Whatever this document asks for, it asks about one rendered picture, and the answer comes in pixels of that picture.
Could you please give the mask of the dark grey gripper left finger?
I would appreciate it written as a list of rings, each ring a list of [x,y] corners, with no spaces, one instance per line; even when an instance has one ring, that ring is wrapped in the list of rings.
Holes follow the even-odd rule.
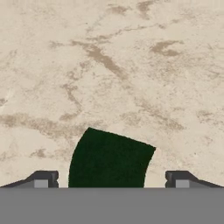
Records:
[[[58,188],[58,171],[35,171],[29,177],[4,185],[3,188]]]

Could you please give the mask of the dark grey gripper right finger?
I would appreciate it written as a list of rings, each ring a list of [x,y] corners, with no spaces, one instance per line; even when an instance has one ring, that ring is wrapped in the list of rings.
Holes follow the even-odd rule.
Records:
[[[166,171],[166,188],[196,188],[196,187],[214,187],[221,188],[221,185],[198,179],[189,171]]]

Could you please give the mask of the dark green sponge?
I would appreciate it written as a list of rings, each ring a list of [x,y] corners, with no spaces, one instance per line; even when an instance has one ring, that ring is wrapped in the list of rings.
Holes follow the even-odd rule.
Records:
[[[144,187],[156,148],[114,133],[88,128],[72,156],[69,187]]]

